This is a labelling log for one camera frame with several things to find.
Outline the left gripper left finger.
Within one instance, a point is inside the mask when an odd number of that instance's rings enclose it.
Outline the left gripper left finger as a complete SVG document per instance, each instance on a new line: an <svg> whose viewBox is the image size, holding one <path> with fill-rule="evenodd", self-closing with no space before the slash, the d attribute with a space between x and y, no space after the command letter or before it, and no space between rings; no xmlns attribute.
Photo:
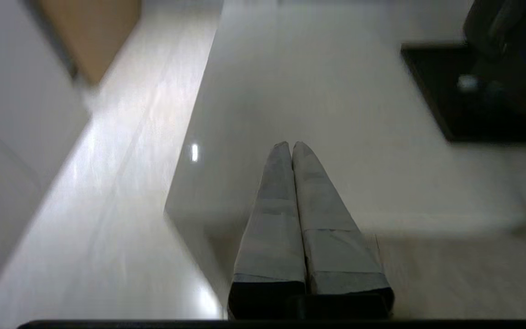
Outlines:
<svg viewBox="0 0 526 329"><path fill-rule="evenodd" d="M289 144L267 157L232 273L231 291L306 291L306 268Z"/></svg>

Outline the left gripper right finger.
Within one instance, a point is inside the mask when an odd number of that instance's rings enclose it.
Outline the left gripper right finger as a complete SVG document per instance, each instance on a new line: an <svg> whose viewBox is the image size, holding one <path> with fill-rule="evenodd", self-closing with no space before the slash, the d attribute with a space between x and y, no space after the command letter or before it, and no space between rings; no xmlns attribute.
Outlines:
<svg viewBox="0 0 526 329"><path fill-rule="evenodd" d="M394 302L392 286L363 233L320 159L302 141L294 145L292 167L311 293L377 293Z"/></svg>

